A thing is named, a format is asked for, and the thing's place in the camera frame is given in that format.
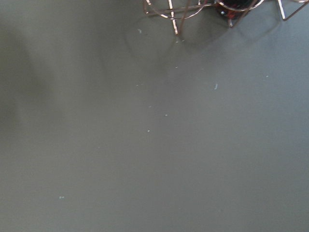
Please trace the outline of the dark bottle lower left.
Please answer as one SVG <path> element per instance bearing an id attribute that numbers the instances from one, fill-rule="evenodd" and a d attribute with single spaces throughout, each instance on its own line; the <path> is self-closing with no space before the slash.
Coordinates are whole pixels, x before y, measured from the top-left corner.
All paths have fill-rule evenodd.
<path id="1" fill-rule="evenodd" d="M 263 2 L 263 0 L 216 0 L 215 8 L 220 15 L 234 20 L 240 18 L 247 9 L 253 10 Z"/>

